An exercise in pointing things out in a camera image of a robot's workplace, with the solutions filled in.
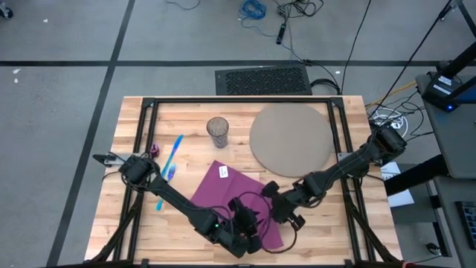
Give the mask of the black diagonal beam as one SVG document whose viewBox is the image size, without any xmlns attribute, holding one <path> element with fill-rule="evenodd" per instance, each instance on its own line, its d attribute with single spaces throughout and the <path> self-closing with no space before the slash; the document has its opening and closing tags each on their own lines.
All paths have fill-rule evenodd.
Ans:
<svg viewBox="0 0 476 268">
<path fill-rule="evenodd" d="M 385 181 L 385 190 L 388 196 L 392 196 L 430 181 L 435 176 L 445 175 L 448 175 L 445 159 L 442 155 L 438 155 L 387 179 Z"/>
</svg>

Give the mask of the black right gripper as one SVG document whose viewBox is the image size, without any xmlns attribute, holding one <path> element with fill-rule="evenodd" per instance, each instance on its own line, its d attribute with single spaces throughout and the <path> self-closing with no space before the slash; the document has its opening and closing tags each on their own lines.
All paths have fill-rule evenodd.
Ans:
<svg viewBox="0 0 476 268">
<path fill-rule="evenodd" d="M 271 217 L 277 223 L 293 223 L 293 229 L 299 231 L 306 223 L 301 215 L 295 213 L 299 206 L 305 206 L 309 202 L 309 193 L 299 183 L 293 185 L 293 189 L 279 193 L 271 198 Z"/>
</svg>

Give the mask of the round beige woven placemat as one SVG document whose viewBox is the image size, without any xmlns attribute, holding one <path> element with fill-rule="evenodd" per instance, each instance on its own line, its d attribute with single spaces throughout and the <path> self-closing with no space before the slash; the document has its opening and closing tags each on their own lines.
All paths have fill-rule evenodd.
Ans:
<svg viewBox="0 0 476 268">
<path fill-rule="evenodd" d="M 249 144 L 257 161 L 280 176 L 301 177 L 320 170 L 333 151 L 328 120 L 300 103 L 263 108 L 251 125 Z"/>
</svg>

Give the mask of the clear faceted glass tumbler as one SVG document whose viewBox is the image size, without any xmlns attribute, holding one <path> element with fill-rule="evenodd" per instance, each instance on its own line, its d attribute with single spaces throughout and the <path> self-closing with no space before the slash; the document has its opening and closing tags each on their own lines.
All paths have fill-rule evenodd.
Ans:
<svg viewBox="0 0 476 268">
<path fill-rule="evenodd" d="M 206 130 L 215 147 L 222 149 L 228 145 L 229 123 L 223 117 L 214 117 L 207 122 Z"/>
</svg>

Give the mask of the white paper sheet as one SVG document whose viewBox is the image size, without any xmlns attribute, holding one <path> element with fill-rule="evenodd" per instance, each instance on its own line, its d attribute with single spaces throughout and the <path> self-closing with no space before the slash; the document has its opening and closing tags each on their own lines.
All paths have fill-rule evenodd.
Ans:
<svg viewBox="0 0 476 268">
<path fill-rule="evenodd" d="M 401 173 L 401 170 L 399 169 L 399 166 L 396 162 L 387 163 L 380 168 L 380 171 L 384 181 L 391 179 Z M 409 190 L 405 190 L 394 195 L 388 194 L 387 200 L 391 208 L 414 204 L 414 199 Z"/>
</svg>

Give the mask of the purple cloth napkin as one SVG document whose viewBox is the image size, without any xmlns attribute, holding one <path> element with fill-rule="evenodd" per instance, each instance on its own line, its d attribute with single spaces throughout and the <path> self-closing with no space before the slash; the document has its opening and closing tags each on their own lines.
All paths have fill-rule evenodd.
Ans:
<svg viewBox="0 0 476 268">
<path fill-rule="evenodd" d="M 191 198 L 191 202 L 201 207 L 222 206 L 229 210 L 228 203 L 239 197 L 243 205 L 257 211 L 258 220 L 263 222 L 258 233 L 266 249 L 278 249 L 283 246 L 278 224 L 273 220 L 267 229 L 269 209 L 260 197 L 264 184 L 233 169 L 221 162 L 214 161 Z"/>
</svg>

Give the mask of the black keyboard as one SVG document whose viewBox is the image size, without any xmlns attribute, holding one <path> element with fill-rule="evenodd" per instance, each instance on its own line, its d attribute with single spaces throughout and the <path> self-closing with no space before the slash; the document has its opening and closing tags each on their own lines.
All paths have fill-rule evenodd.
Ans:
<svg viewBox="0 0 476 268">
<path fill-rule="evenodd" d="M 470 249 L 476 250 L 476 202 L 455 203 Z"/>
</svg>

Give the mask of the black aluminium table frame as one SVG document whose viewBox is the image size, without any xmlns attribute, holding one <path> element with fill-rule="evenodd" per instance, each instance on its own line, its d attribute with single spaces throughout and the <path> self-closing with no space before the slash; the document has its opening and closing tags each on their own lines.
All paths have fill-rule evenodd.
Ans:
<svg viewBox="0 0 476 268">
<path fill-rule="evenodd" d="M 336 163 L 339 153 L 357 150 L 370 135 L 363 100 L 343 97 L 126 97 L 120 108 L 112 150 L 121 156 L 141 153 L 152 143 L 161 152 L 164 164 L 175 140 L 183 135 L 173 157 L 178 165 L 172 186 L 191 197 L 214 161 L 224 163 L 261 183 L 275 181 L 283 190 L 292 180 L 266 170 L 249 147 L 252 122 L 271 103 L 307 104 L 329 122 L 333 151 L 328 164 Z M 215 147 L 206 125 L 214 117 L 229 123 L 228 145 Z M 399 242 L 379 169 L 372 167 L 362 181 L 336 182 L 324 201 L 314 209 L 302 209 L 306 225 L 293 232 L 280 227 L 288 251 L 279 255 L 264 251 L 236 258 L 221 246 L 197 234 L 187 218 L 166 205 L 156 210 L 158 198 L 146 194 L 138 202 L 138 219 L 126 229 L 117 245 L 114 259 L 128 260 L 134 268 L 348 268 L 351 261 L 378 260 L 379 254 L 349 215 L 345 199 L 350 197 L 386 250 L 401 258 Z"/>
</svg>

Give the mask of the black overhead beam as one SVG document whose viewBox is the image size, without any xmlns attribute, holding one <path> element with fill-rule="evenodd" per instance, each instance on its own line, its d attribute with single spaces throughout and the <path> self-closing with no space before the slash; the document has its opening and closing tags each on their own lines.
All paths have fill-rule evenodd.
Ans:
<svg viewBox="0 0 476 268">
<path fill-rule="evenodd" d="M 476 41 L 466 50 L 450 61 L 441 61 L 437 73 L 447 78 L 453 78 L 476 59 Z"/>
</svg>

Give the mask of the black perforated computer case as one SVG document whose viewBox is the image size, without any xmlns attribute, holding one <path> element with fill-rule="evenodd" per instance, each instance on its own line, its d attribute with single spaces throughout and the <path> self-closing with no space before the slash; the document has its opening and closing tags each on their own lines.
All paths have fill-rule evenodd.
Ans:
<svg viewBox="0 0 476 268">
<path fill-rule="evenodd" d="M 312 95 L 302 65 L 215 71 L 217 95 Z"/>
</svg>

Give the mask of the grey side desk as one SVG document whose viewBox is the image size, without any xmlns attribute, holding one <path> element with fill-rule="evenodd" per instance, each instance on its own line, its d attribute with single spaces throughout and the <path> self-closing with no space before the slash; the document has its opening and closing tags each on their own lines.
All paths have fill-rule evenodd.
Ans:
<svg viewBox="0 0 476 268">
<path fill-rule="evenodd" d="M 463 103 L 453 112 L 423 103 L 449 174 L 476 179 L 476 103 Z"/>
</svg>

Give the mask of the iridescent blue fork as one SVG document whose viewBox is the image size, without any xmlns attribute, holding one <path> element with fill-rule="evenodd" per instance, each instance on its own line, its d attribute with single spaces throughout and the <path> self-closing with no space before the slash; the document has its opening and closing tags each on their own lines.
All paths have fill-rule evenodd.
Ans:
<svg viewBox="0 0 476 268">
<path fill-rule="evenodd" d="M 172 163 L 168 170 L 167 171 L 164 171 L 162 173 L 162 176 L 169 182 L 175 175 L 175 172 L 176 172 L 176 164 L 175 163 Z M 162 205 L 163 205 L 163 199 L 160 199 L 157 203 L 157 206 L 156 206 L 156 210 L 157 211 L 160 211 L 161 208 L 162 208 Z"/>
</svg>

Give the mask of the black box with blue light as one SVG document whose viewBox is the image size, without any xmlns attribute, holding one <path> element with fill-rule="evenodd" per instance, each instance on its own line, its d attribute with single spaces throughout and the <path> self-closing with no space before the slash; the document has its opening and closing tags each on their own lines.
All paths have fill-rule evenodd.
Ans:
<svg viewBox="0 0 476 268">
<path fill-rule="evenodd" d="M 444 112 L 453 112 L 462 104 L 476 104 L 476 76 L 460 82 L 441 74 L 430 74 L 422 99 Z"/>
</svg>

